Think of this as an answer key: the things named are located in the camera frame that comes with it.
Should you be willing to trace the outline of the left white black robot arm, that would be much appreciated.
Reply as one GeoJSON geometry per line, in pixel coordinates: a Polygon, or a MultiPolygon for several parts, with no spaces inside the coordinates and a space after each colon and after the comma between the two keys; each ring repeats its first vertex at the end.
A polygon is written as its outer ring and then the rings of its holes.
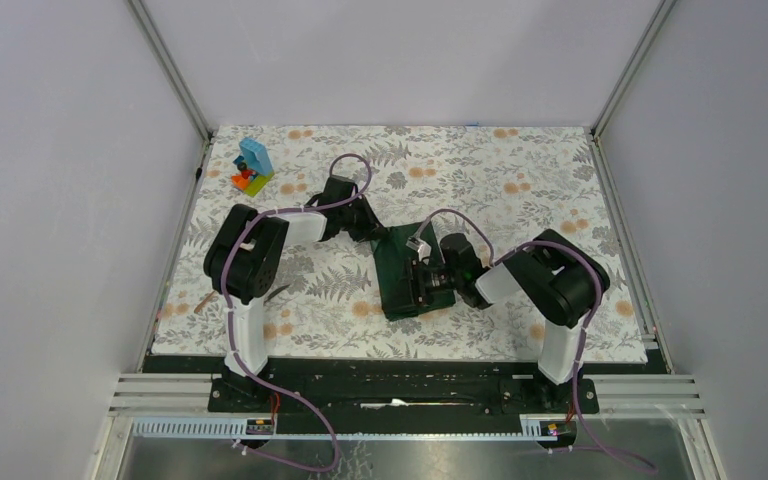
{"type": "Polygon", "coordinates": [[[266,296],[287,247],[309,245],[347,233],[356,242],[380,240],[387,229],[353,181],[331,176],[324,190],[297,207],[260,212],[233,206],[203,262],[213,289],[228,303],[228,351],[223,378],[234,382],[232,398],[248,411],[269,401],[270,385],[259,374],[268,363],[266,296]]]}

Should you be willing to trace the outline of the dark green cloth napkin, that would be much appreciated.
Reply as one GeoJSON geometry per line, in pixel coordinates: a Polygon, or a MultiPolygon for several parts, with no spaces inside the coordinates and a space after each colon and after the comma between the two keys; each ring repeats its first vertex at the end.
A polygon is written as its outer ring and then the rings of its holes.
{"type": "Polygon", "coordinates": [[[415,222],[388,227],[385,236],[371,241],[381,308],[385,318],[391,322],[449,308],[456,303],[452,291],[433,294],[427,305],[418,305],[414,301],[408,266],[417,255],[406,242],[420,225],[420,222],[415,222]]]}

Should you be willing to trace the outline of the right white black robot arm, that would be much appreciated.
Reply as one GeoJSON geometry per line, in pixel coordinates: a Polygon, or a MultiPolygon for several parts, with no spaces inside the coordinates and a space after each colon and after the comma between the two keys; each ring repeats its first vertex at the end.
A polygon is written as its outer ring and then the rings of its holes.
{"type": "Polygon", "coordinates": [[[409,237],[406,246],[415,253],[406,273],[416,306],[431,305],[438,293],[455,292],[469,307],[485,310],[525,294],[546,323],[533,386],[535,402],[543,410],[557,412],[572,400],[585,329],[610,286],[607,273],[595,260],[551,229],[491,266],[481,262],[460,233],[439,241],[439,260],[432,258],[431,245],[417,235],[409,237]]]}

